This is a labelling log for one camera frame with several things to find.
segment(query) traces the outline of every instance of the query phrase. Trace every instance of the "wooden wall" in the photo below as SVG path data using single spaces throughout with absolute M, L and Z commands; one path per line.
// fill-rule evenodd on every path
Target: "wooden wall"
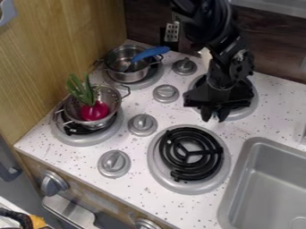
M 66 95 L 70 72 L 126 39 L 122 0 L 15 0 L 0 28 L 0 132 L 11 145 Z
M 158 45 L 159 28 L 171 21 L 170 7 L 158 0 L 124 0 L 124 5 L 128 38 Z M 306 83 L 306 73 L 300 70 L 306 57 L 306 19 L 238 6 L 234 9 L 255 55 L 256 71 Z M 197 54 L 184 37 L 180 51 Z

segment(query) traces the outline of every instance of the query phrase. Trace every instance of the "red radish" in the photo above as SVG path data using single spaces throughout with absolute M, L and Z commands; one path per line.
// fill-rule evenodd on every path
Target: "red radish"
M 69 92 L 84 105 L 80 110 L 81 118 L 85 121 L 105 118 L 109 113 L 109 108 L 107 104 L 96 100 L 99 87 L 91 87 L 88 75 L 86 75 L 84 84 L 85 86 L 82 85 L 75 74 L 70 74 L 70 79 L 67 81 Z
M 85 105 L 81 108 L 81 118 L 85 121 L 96 121 L 105 118 L 109 109 L 105 103 L 96 101 L 94 106 Z

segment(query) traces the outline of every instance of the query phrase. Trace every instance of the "silver pot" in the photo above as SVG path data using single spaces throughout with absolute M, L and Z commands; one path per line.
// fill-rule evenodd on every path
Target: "silver pot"
M 130 62 L 134 56 L 138 53 L 145 51 L 144 47 L 139 46 L 120 46 L 111 50 L 104 58 L 104 65 L 109 76 L 122 83 L 133 83 L 141 81 L 146 77 L 149 71 L 149 67 L 152 64 L 159 64 L 163 60 L 163 56 L 160 55 L 160 59 L 155 61 L 154 58 L 148 57 L 138 61 L 135 64 L 131 64 L 128 72 L 120 72 L 122 63 Z
M 83 104 L 79 102 L 74 96 L 70 95 L 64 102 L 64 113 L 71 120 L 71 122 L 81 124 L 90 130 L 98 130 L 109 126 L 114 120 L 114 115 L 119 110 L 122 99 L 128 97 L 131 94 L 130 88 L 123 85 L 128 89 L 128 94 L 121 97 L 120 92 L 108 85 L 96 85 L 98 87 L 98 93 L 96 100 L 107 104 L 109 108 L 109 114 L 100 120 L 96 121 L 84 121 L 81 118 L 81 107 Z

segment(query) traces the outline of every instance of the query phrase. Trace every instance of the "spoon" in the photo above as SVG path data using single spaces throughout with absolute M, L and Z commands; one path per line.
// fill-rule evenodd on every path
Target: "spoon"
M 131 64 L 134 64 L 142 60 L 143 58 L 151 57 L 154 55 L 162 55 L 169 51 L 170 47 L 153 47 L 150 49 L 146 49 L 145 51 L 134 56 L 131 61 L 122 61 L 118 70 L 119 72 L 126 72 L 131 66 Z

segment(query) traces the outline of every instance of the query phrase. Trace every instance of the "blue handle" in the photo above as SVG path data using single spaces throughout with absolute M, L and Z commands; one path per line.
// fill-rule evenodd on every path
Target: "blue handle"
M 131 64 L 138 62 L 139 60 L 142 60 L 143 58 L 146 57 L 151 57 L 154 55 L 162 55 L 170 51 L 170 47 L 153 47 L 150 49 L 147 49 L 136 56 L 133 57 L 131 60 Z

